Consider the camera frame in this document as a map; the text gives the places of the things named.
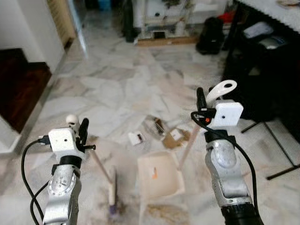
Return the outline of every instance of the wooden board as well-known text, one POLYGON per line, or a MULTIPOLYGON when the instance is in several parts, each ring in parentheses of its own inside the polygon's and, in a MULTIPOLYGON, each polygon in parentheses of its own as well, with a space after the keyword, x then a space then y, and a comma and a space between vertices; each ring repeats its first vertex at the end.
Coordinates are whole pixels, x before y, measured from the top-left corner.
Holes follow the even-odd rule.
POLYGON ((199 40, 199 37, 170 37, 162 39, 141 39, 138 40, 137 46, 149 47, 159 45, 187 45, 195 44, 199 40))

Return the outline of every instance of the marble floor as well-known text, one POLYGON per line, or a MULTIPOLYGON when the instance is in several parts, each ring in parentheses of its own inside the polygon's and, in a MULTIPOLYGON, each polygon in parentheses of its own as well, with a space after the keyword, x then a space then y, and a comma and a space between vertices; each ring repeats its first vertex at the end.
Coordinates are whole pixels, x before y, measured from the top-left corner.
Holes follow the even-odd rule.
MULTIPOLYGON (((208 90, 221 79, 226 53, 202 56, 194 45, 140 48, 119 37, 115 17, 89 12, 85 26, 74 41, 56 74, 52 90, 27 140, 50 129, 65 126, 72 113, 89 118, 89 142, 104 166, 116 165, 122 210, 117 220, 108 219, 107 183, 88 154, 81 167, 79 225, 215 225, 224 224, 205 165, 205 141, 201 132, 185 162, 185 193, 150 205, 140 215, 137 159, 164 150, 161 141, 147 134, 142 125, 147 115, 159 117, 168 127, 191 131, 189 118, 196 109, 195 90, 208 90), (140 130, 146 141, 132 146, 128 132, 140 130)), ((288 168, 289 162, 263 125, 245 134, 251 121, 240 120, 228 129, 252 159, 257 173, 258 202, 265 225, 300 224, 300 170, 267 181, 266 176, 288 168)), ((279 121, 269 125, 295 163, 300 146, 279 121)), ((183 147, 175 150, 180 157, 183 147)), ((0 157, 0 224, 31 225, 30 196, 21 179, 20 156, 0 157)), ((34 146, 26 158, 26 174, 34 191, 51 177, 55 156, 47 146, 34 146)), ((250 192, 251 174, 241 160, 250 192)), ((47 192, 38 200, 45 208, 47 192)))

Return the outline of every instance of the dark wooden floor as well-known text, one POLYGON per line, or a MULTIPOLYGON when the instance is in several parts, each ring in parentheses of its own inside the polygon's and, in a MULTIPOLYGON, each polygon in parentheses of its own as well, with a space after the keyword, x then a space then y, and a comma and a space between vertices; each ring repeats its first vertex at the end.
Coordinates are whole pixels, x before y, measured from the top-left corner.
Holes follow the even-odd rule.
POLYGON ((0 51, 0 115, 19 133, 50 77, 46 63, 28 63, 21 49, 0 51))

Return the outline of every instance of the red object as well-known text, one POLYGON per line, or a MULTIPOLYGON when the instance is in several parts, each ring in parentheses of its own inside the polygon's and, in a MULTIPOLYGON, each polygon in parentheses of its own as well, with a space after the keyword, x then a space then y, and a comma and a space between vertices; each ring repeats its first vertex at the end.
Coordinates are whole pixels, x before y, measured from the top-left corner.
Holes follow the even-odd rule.
POLYGON ((219 19, 223 20, 224 23, 232 23, 235 15, 235 11, 229 13, 224 13, 223 15, 218 16, 219 19))

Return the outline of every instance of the black stand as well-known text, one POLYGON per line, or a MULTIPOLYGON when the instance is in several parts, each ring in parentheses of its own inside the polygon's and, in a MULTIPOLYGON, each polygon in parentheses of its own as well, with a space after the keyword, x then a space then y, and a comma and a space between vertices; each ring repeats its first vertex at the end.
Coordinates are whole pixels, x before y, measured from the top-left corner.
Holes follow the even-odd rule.
MULTIPOLYGON (((276 141, 277 145, 280 147, 280 149, 282 150, 282 152, 285 154, 286 158, 287 158, 287 159, 290 161, 290 163, 292 164, 292 167, 291 167, 291 168, 286 169, 286 170, 283 170, 283 171, 281 171, 281 172, 278 172, 278 173, 276 173, 276 174, 274 174, 274 175, 271 175, 271 176, 267 177, 267 180, 272 180, 272 179, 274 179, 274 178, 276 178, 276 177, 279 177, 279 176, 281 176, 281 175, 284 175, 284 174, 286 174, 286 173, 289 173, 289 172, 292 172, 292 171, 294 171, 294 170, 299 169, 299 168, 300 168, 300 164, 299 164, 299 165, 295 165, 295 164, 294 164, 294 162, 293 162, 292 159, 289 157, 289 155, 286 153, 284 147, 281 145, 281 143, 279 142, 279 140, 276 138, 275 134, 274 134, 273 131, 270 129, 270 127, 266 124, 266 122, 262 122, 262 123, 263 123, 263 125, 266 127, 266 129, 268 130, 268 132, 272 135, 272 137, 273 137, 274 140, 276 141)), ((250 130, 251 128, 255 127, 255 126, 258 125, 258 124, 259 124, 259 123, 256 122, 256 123, 250 125, 249 127, 243 129, 243 130, 241 131, 241 133, 242 133, 242 134, 245 133, 246 131, 250 130)))

